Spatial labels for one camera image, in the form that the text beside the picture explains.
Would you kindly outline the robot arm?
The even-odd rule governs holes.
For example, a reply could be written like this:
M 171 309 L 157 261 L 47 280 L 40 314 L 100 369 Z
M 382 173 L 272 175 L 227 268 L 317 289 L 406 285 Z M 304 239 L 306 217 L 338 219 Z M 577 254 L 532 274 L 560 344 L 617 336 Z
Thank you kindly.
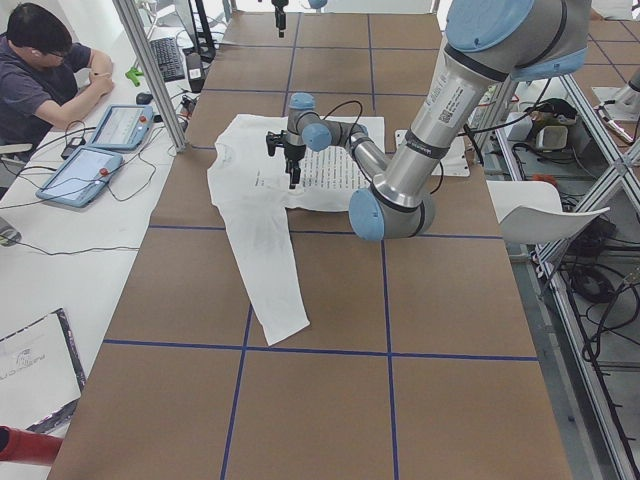
M 327 0 L 309 0 L 308 4 L 311 9 L 319 10 L 327 5 Z M 288 0 L 272 0 L 274 7 L 275 26 L 279 38 L 283 38 L 287 28 L 287 16 L 285 7 L 289 5 Z
M 444 66 L 393 157 L 358 124 L 325 120 L 306 93 L 291 97 L 287 127 L 268 141 L 284 150 L 290 184 L 307 150 L 344 148 L 369 185 L 350 198 L 349 220 L 362 239 L 408 238 L 426 231 L 435 205 L 426 182 L 485 91 L 507 79 L 549 79 L 586 59 L 588 1 L 455 1 L 446 19 Z

